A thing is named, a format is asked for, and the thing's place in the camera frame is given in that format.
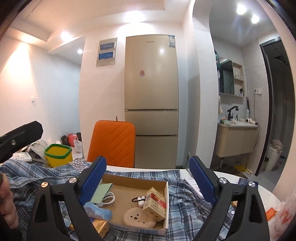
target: beige refrigerator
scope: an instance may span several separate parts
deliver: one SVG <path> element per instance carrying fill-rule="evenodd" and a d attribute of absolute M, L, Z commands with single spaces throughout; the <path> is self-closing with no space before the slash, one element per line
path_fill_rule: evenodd
<path fill-rule="evenodd" d="M 136 127 L 135 168 L 176 167 L 179 90 L 175 36 L 126 38 L 125 121 Z"/>

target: human hand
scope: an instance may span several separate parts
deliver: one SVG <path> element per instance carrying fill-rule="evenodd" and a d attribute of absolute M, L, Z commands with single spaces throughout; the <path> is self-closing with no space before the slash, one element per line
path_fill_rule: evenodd
<path fill-rule="evenodd" d="M 3 179 L 0 186 L 0 198 L 2 198 L 2 203 L 0 202 L 0 213 L 3 215 L 9 227 L 15 229 L 18 227 L 18 216 L 17 209 L 13 203 L 13 194 L 10 190 L 7 176 L 1 173 L 0 175 L 2 175 Z"/>

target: green notebook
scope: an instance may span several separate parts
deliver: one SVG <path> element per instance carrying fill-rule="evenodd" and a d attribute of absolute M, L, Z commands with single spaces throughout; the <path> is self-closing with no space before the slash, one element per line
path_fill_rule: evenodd
<path fill-rule="evenodd" d="M 91 202 L 93 203 L 100 203 L 103 198 L 105 197 L 106 193 L 109 192 L 111 189 L 113 183 L 106 183 L 106 184 L 100 184 L 98 185 L 96 191 L 94 192 L 94 195 L 91 199 Z"/>

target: yellow trash bin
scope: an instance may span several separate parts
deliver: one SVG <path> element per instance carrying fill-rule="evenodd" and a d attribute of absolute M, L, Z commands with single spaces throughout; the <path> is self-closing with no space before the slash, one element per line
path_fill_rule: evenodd
<path fill-rule="evenodd" d="M 58 167 L 73 161 L 72 148 L 61 144 L 51 144 L 44 154 L 51 167 Z"/>

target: metal bolt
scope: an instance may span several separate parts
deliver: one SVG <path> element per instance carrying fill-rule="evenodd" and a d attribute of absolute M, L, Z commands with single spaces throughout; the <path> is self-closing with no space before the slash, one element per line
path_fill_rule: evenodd
<path fill-rule="evenodd" d="M 249 186 L 253 188 L 253 187 L 255 187 L 256 185 L 255 185 L 254 182 L 249 182 Z"/>
<path fill-rule="evenodd" d="M 221 177 L 219 178 L 219 182 L 225 184 L 227 183 L 227 179 L 225 177 Z"/>
<path fill-rule="evenodd" d="M 71 177 L 69 179 L 69 183 L 76 183 L 76 181 L 77 181 L 77 178 L 75 178 L 75 177 Z"/>
<path fill-rule="evenodd" d="M 43 183 L 41 184 L 41 186 L 42 186 L 43 188 L 46 188 L 46 187 L 48 186 L 48 183 L 47 183 L 47 182 L 43 182 Z"/>

